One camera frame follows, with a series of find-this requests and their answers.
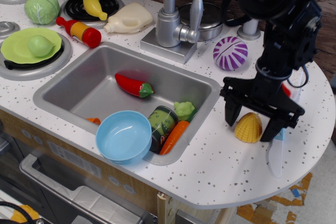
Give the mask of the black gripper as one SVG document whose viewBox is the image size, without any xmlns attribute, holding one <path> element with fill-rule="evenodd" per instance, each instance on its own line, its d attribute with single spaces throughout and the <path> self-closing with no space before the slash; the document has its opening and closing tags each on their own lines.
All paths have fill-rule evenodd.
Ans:
<svg viewBox="0 0 336 224">
<path fill-rule="evenodd" d="M 271 142 L 283 128 L 295 128 L 305 111 L 282 89 L 282 83 L 291 74 L 292 70 L 275 73 L 258 69 L 253 79 L 225 77 L 220 96 L 226 102 L 225 120 L 228 125 L 233 126 L 241 108 L 247 107 L 270 118 L 261 142 Z"/>
</svg>

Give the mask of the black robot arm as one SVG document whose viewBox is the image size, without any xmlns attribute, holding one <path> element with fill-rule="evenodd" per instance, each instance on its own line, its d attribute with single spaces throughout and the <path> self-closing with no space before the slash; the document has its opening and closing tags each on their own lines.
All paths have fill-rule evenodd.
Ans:
<svg viewBox="0 0 336 224">
<path fill-rule="evenodd" d="M 264 50 L 257 59 L 253 79 L 224 78 L 221 96 L 225 120 L 233 125 L 241 108 L 247 107 L 269 118 L 261 141 L 270 142 L 287 127 L 295 127 L 304 109 L 282 89 L 294 70 L 313 61 L 316 38 L 321 28 L 321 8 L 315 0 L 237 0 L 244 12 L 239 22 L 249 19 L 266 23 Z M 226 16 L 231 0 L 223 0 L 221 15 Z"/>
</svg>

